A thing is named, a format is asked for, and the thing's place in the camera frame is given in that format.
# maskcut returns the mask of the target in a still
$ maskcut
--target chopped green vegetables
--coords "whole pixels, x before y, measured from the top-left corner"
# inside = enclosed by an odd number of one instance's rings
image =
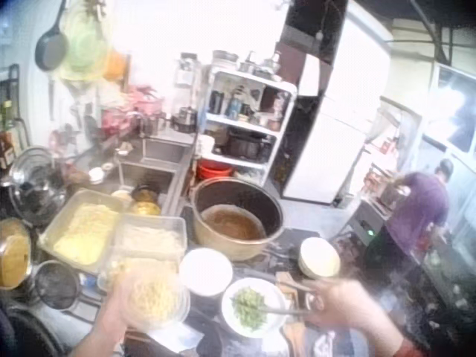
[[[259,310],[265,306],[265,298],[251,288],[240,290],[233,299],[235,316],[244,327],[252,331],[265,323],[266,313]]]

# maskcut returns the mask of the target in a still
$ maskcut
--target refrigerator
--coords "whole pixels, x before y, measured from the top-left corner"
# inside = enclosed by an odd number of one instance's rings
[[[347,7],[329,84],[283,198],[330,204],[352,169],[380,105],[392,35],[354,1]]]

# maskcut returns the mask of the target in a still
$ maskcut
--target metal rack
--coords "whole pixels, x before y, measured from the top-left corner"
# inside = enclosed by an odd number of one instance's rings
[[[288,106],[286,108],[286,113],[283,116],[283,120],[281,122],[281,127],[279,132],[275,132],[273,130],[270,130],[268,128],[265,128],[264,126],[259,126],[256,124],[252,123],[247,123],[247,122],[242,122],[238,120],[232,120],[227,118],[225,115],[216,115],[216,114],[211,114],[208,113],[208,104],[210,102],[210,96],[211,92],[213,90],[213,84],[215,83],[216,80],[216,75],[217,74],[226,74],[228,76],[232,77],[238,77],[241,79],[245,80],[250,80],[254,81],[257,83],[263,84],[265,87],[272,87],[274,89],[278,89],[280,91],[288,92],[290,93],[291,97],[289,98]],[[283,134],[286,130],[286,127],[288,125],[289,118],[291,116],[292,110],[294,108],[295,100],[298,95],[298,90],[295,85],[287,82],[275,82],[273,80],[268,80],[266,78],[262,77],[257,77],[254,76],[253,74],[248,74],[240,71],[234,71],[231,69],[226,69],[226,68],[220,68],[216,66],[212,66],[210,69],[210,74],[208,76],[208,87],[205,95],[205,107],[202,111],[202,117],[200,120],[201,123],[201,132],[205,130],[206,123],[208,122],[214,122],[214,123],[221,123],[225,124],[228,126],[234,126],[238,127],[240,129],[245,129],[248,131],[252,132],[260,132],[265,135],[270,135],[275,138],[274,143],[273,143],[273,148],[271,150],[271,154],[269,156],[269,159],[266,163],[258,163],[254,161],[249,161],[249,160],[243,160],[240,158],[232,158],[230,156],[224,156],[224,155],[218,155],[215,153],[209,153],[206,155],[203,155],[203,158],[206,158],[207,160],[213,160],[213,161],[218,161],[226,164],[230,164],[232,166],[237,166],[237,167],[247,167],[250,169],[255,169],[255,170],[261,170],[263,172],[261,179],[260,179],[260,186],[263,186],[266,182],[266,179],[268,178],[269,172],[271,170],[271,166],[274,162],[274,159],[276,157],[277,151],[280,147],[281,140],[283,139]]]

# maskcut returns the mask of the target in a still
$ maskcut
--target purple shirt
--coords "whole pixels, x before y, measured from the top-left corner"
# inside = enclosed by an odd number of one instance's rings
[[[430,223],[444,226],[449,199],[435,175],[411,173],[404,177],[403,184],[411,189],[410,196],[395,209],[386,227],[396,244],[408,254]]]

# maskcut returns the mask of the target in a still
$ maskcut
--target black pants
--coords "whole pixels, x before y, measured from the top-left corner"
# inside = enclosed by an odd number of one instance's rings
[[[376,289],[390,284],[390,273],[404,274],[413,265],[411,259],[395,243],[384,226],[364,253],[365,280]]]

